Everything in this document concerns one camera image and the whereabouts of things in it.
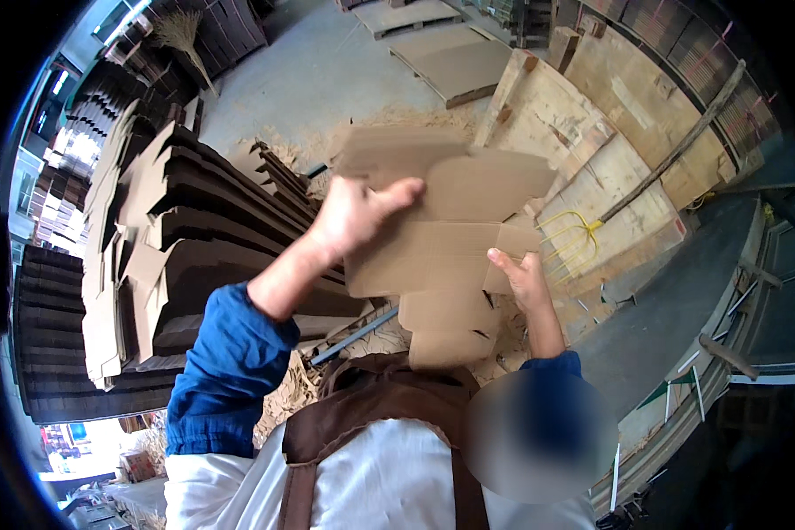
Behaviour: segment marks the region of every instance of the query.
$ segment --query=white sleeve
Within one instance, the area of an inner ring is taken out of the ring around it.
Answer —
[[[229,454],[171,454],[165,460],[168,528],[216,526],[253,464]]]

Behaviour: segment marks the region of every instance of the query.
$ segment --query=person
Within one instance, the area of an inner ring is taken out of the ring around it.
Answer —
[[[168,406],[168,528],[594,528],[585,493],[527,504],[482,488],[454,424],[477,382],[464,368],[417,374],[406,355],[337,361],[320,400],[254,455],[263,397],[279,386],[299,338],[296,304],[423,193],[419,179],[374,192],[334,176],[306,234],[253,280],[212,293]],[[497,249],[488,257],[526,314],[532,358],[522,370],[580,376],[538,256],[519,265]]]

